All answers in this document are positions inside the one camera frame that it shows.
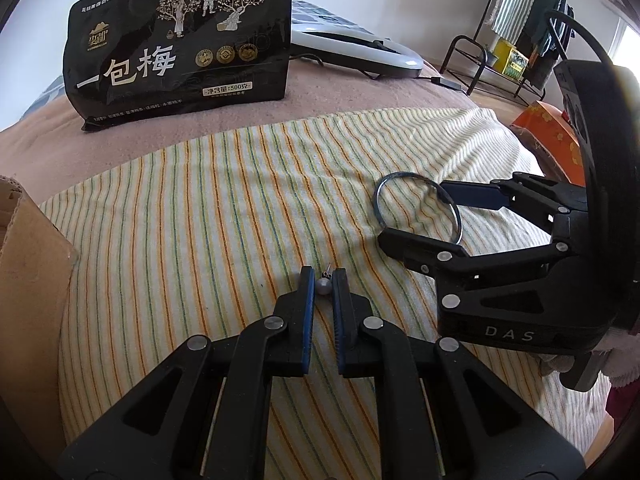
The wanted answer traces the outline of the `white gloved right hand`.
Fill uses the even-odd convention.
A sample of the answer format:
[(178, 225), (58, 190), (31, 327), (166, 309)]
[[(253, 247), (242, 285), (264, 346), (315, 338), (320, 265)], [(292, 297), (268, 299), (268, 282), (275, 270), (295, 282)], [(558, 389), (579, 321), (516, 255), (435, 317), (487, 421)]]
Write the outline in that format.
[[(639, 378), (639, 334), (612, 327), (591, 351), (593, 356), (604, 356), (600, 371), (614, 388), (631, 385)], [(546, 374), (567, 373), (576, 364), (574, 356), (537, 354)]]

